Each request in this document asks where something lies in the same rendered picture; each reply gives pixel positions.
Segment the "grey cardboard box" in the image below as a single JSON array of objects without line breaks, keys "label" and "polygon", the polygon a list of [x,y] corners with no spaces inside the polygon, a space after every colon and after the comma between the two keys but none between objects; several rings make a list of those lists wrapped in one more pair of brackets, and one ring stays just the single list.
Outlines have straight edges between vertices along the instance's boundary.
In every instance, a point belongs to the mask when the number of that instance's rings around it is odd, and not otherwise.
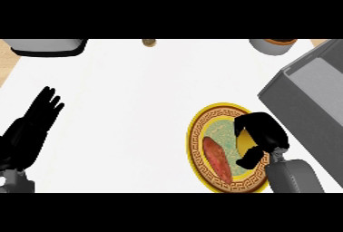
[{"label": "grey cardboard box", "polygon": [[343,188],[343,39],[278,71],[259,99]]}]

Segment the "grey bowl with brown rim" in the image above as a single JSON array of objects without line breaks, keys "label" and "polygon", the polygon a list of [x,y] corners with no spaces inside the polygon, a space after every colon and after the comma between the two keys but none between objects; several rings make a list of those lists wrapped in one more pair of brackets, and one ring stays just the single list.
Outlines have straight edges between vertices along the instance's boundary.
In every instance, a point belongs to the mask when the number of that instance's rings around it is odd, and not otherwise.
[{"label": "grey bowl with brown rim", "polygon": [[286,54],[293,45],[296,39],[250,39],[253,48],[264,54],[283,55]]}]

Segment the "yellow patterned plate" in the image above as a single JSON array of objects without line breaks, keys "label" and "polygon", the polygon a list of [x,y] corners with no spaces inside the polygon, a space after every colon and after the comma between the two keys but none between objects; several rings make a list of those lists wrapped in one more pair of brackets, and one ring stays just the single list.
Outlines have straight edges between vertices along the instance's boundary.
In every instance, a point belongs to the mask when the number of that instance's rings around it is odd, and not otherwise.
[{"label": "yellow patterned plate", "polygon": [[[237,146],[235,117],[249,114],[250,110],[233,103],[209,105],[194,116],[188,128],[187,151],[193,171],[207,186],[218,193],[256,193],[268,186],[265,166],[269,164],[269,154],[258,163],[255,169],[243,169],[237,161],[247,149],[255,145],[247,132],[243,132],[243,146]],[[203,139],[210,137],[222,146],[233,172],[233,183],[227,184],[212,168],[203,150]]]}]

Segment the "red sweet potato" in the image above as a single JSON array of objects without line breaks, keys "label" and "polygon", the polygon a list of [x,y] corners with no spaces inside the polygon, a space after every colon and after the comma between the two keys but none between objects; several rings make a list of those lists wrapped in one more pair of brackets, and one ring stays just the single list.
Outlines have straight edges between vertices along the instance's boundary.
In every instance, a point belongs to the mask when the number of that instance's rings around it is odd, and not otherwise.
[{"label": "red sweet potato", "polygon": [[225,151],[218,142],[210,138],[204,137],[203,139],[203,150],[206,153],[207,161],[215,169],[215,172],[219,178],[227,184],[233,183],[233,172],[230,163],[225,157]]}]

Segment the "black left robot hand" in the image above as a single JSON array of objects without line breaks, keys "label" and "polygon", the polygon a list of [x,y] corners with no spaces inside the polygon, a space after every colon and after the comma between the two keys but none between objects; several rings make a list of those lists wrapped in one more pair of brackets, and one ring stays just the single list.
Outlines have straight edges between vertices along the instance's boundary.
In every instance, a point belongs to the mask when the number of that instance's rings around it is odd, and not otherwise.
[{"label": "black left robot hand", "polygon": [[46,86],[27,113],[12,122],[0,136],[0,171],[23,171],[34,164],[64,106],[55,89]]}]

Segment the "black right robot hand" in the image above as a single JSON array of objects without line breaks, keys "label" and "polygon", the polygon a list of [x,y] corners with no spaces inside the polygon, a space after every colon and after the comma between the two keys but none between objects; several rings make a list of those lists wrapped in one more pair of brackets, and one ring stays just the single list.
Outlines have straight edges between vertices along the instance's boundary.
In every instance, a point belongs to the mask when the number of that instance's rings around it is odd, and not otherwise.
[{"label": "black right robot hand", "polygon": [[247,149],[235,164],[244,169],[255,169],[265,153],[272,161],[283,160],[283,154],[290,148],[289,137],[278,122],[267,112],[255,112],[235,117],[235,137],[246,131],[255,145]]}]

